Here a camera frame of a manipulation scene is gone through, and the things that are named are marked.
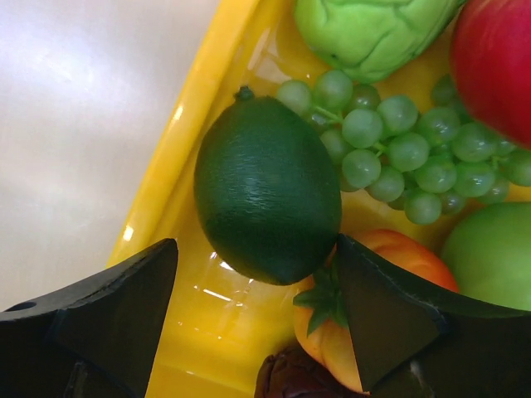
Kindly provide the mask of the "orange persimmon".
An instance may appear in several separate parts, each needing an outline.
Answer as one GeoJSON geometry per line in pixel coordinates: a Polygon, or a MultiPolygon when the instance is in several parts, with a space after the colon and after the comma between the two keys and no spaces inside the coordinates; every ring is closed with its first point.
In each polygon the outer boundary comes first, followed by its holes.
{"type": "MultiPolygon", "coordinates": [[[[449,268],[425,246],[400,232],[376,229],[354,239],[393,264],[456,292],[449,268]]],[[[315,271],[294,296],[294,331],[302,348],[343,386],[363,394],[336,264],[315,271]]]]}

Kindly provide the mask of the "dark maroon fruit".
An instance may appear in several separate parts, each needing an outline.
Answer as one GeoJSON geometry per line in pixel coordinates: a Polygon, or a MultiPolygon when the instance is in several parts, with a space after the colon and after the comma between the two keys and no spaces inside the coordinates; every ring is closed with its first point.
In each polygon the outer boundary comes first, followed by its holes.
{"type": "Polygon", "coordinates": [[[256,378],[255,398],[367,397],[341,385],[298,343],[269,355],[256,378]]]}

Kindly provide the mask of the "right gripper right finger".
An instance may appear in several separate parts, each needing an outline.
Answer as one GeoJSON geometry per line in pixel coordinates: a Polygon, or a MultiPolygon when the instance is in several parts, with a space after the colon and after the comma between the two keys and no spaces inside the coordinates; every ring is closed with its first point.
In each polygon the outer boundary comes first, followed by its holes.
{"type": "Polygon", "coordinates": [[[372,397],[528,397],[530,313],[453,293],[346,235],[336,265],[372,397]]]}

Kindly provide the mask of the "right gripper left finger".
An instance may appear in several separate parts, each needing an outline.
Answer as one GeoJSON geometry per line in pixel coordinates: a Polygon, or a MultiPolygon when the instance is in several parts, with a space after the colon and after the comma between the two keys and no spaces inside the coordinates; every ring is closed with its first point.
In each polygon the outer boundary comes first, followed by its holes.
{"type": "Polygon", "coordinates": [[[3,397],[144,397],[178,267],[164,239],[1,313],[3,397]]]}

